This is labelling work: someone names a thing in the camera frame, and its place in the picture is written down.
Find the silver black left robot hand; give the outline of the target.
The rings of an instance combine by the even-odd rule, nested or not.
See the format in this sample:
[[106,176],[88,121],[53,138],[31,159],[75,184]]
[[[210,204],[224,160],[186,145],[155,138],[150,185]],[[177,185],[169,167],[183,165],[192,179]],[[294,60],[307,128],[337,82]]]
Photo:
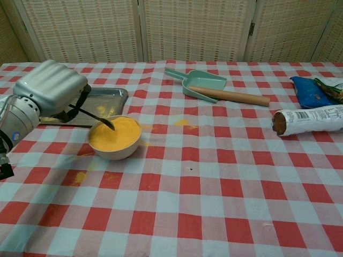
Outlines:
[[33,101],[42,117],[53,117],[62,123],[77,116],[90,92],[85,76],[54,60],[31,70],[13,89],[14,95]]

